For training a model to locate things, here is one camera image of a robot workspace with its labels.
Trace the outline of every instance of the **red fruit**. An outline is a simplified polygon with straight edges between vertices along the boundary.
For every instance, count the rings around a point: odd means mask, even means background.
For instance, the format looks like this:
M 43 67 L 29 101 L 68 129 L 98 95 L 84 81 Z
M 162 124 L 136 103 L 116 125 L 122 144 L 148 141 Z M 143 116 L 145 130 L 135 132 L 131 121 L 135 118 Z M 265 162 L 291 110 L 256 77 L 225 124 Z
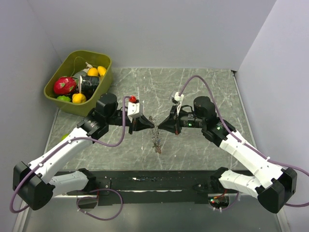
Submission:
M 76 86 L 77 83 L 72 77 L 63 76 L 54 84 L 54 92 L 58 95 L 66 95 L 73 92 Z

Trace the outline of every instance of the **metal frame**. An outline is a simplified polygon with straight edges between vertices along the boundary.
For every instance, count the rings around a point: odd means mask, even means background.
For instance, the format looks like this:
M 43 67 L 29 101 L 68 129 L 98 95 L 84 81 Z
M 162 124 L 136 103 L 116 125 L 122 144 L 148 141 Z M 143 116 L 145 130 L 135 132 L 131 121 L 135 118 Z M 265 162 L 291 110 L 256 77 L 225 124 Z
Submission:
M 238 96 L 239 96 L 239 100 L 240 100 L 240 103 L 241 103 L 241 106 L 242 106 L 242 109 L 244 111 L 244 114 L 245 114 L 245 117 L 246 117 L 246 121 L 247 121 L 247 124 L 248 124 L 248 129 L 249 129 L 249 133 L 250 133 L 250 136 L 251 136 L 252 145 L 254 147 L 256 147 L 256 143 L 255 143 L 255 140 L 254 140 L 254 136 L 253 136 L 251 127 L 250 127 L 250 123 L 249 123 L 249 120 L 248 120 L 248 117 L 247 117 L 247 113 L 246 113 L 246 110 L 245 110 L 245 107 L 244 107 L 244 104 L 243 104 L 243 101 L 242 101 L 242 98 L 241 98 L 241 94 L 239 92 L 239 88 L 238 88 L 238 85 L 237 85 L 237 81 L 236 81 L 236 77 L 235 77 L 235 72 L 232 72 L 232 73 L 233 73 L 233 79 L 234 79 L 234 83 L 235 83 L 235 86 L 236 86 L 236 89 L 237 89 L 237 93 L 238 93 Z M 56 109 L 54 121 L 52 123 L 52 127 L 51 127 L 51 130 L 50 130 L 49 136 L 48 136 L 48 140 L 47 140 L 47 143 L 46 143 L 46 147 L 45 147 L 44 153 L 46 153 L 46 151 L 47 151 L 47 147 L 48 147 L 51 135 L 52 135 L 52 131 L 53 131 L 56 119 L 57 119 L 58 112 L 59 112 L 59 108 Z M 65 196 L 57 196 L 57 197 L 60 197 L 60 198 L 72 198 L 72 197 L 77 198 L 78 196 L 68 196 L 68 195 L 65 195 Z M 21 208 L 24 207 L 25 205 L 26 205 L 26 203 L 23 201 L 22 204 L 21 204 Z M 14 226 L 14 229 L 13 229 L 13 232 L 22 232 L 23 231 L 25 223 L 26 223 L 26 219 L 27 219 L 27 216 L 28 216 L 28 213 L 29 213 L 29 209 L 27 209 L 27 210 L 25 210 L 25 211 L 23 211 L 23 212 L 18 214 L 16 222 L 15 222 L 15 226 Z M 284 208 L 279 213 L 277 213 L 277 217 L 278 217 L 278 221 L 279 221 L 279 225 L 281 227 L 281 230 L 283 232 L 291 232 L 291 229 L 289 227 L 288 220 L 287 220 Z

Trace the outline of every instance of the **wall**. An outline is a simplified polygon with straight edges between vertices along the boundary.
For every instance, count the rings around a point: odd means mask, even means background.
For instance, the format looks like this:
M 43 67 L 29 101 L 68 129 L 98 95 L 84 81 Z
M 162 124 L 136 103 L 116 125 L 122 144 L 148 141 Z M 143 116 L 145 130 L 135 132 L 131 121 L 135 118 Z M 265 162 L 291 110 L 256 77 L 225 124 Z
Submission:
M 61 59 L 88 49 L 120 67 L 238 70 L 275 0 L 28 0 Z
M 44 151 L 56 108 L 43 87 L 60 59 L 24 0 L 1 2 L 0 31 L 0 225 L 8 232 L 16 220 L 9 211 L 13 167 Z
M 309 170 L 309 2 L 278 0 L 256 37 L 237 83 L 258 148 L 273 160 Z M 299 174 L 290 203 L 309 201 Z M 309 207 L 285 207 L 291 229 L 308 231 Z

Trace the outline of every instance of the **toy fruit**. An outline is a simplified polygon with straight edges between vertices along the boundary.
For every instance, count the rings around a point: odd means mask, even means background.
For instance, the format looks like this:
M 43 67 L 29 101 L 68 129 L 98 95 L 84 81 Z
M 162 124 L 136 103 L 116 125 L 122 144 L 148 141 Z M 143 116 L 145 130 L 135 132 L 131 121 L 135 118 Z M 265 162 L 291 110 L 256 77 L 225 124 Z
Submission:
M 102 66 L 98 66 L 98 73 L 100 74 L 100 79 L 102 79 L 102 77 L 105 75 L 106 73 L 106 68 L 102 67 Z
M 96 68 L 91 68 L 89 69 L 87 75 L 88 76 L 98 76 L 98 70 Z
M 58 95 L 66 95 L 75 90 L 77 86 L 77 81 L 72 77 L 62 76 L 54 84 L 54 92 Z
M 77 103 L 77 104 L 80 104 L 80 103 L 84 103 L 86 101 L 86 97 L 84 94 L 82 93 L 75 93 L 73 94 L 73 97 L 72 97 L 72 102 L 73 103 Z
M 57 97 L 58 100 L 61 100 L 61 101 L 67 101 L 67 102 L 70 102 L 71 101 L 71 98 L 67 97 L 67 96 L 58 96 Z
M 61 137 L 61 141 L 64 140 L 66 137 L 68 137 L 68 135 L 69 135 L 69 134 L 64 134 L 64 135 Z

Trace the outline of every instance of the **table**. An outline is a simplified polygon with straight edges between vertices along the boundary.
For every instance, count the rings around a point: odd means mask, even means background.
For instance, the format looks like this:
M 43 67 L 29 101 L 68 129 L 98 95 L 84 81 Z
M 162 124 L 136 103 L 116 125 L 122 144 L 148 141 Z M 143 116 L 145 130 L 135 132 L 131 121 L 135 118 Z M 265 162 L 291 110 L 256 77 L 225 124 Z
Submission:
M 225 120 L 236 127 L 251 143 L 248 123 L 233 73 L 230 70 L 170 69 L 170 68 L 123 68 L 113 69 L 113 84 L 109 92 L 121 103 L 124 95 L 135 95 L 144 102 L 144 114 L 152 116 L 156 123 L 168 115 L 173 103 L 169 100 L 172 91 L 178 91 L 192 75 L 202 76 L 210 85 L 220 112 Z M 204 84 L 193 79 L 184 91 L 183 104 L 193 105 L 197 96 L 209 96 Z M 71 132 L 82 117 L 59 111 L 48 149 L 60 142 L 61 137 Z M 101 140 L 116 143 L 121 136 L 121 127 L 110 126 Z M 227 167 L 233 170 L 245 168 L 236 159 L 207 141 L 201 129 L 183 128 L 180 135 L 160 130 L 162 154 L 152 148 L 150 130 L 126 134 L 116 148 L 94 144 L 76 154 L 64 170 L 216 170 Z

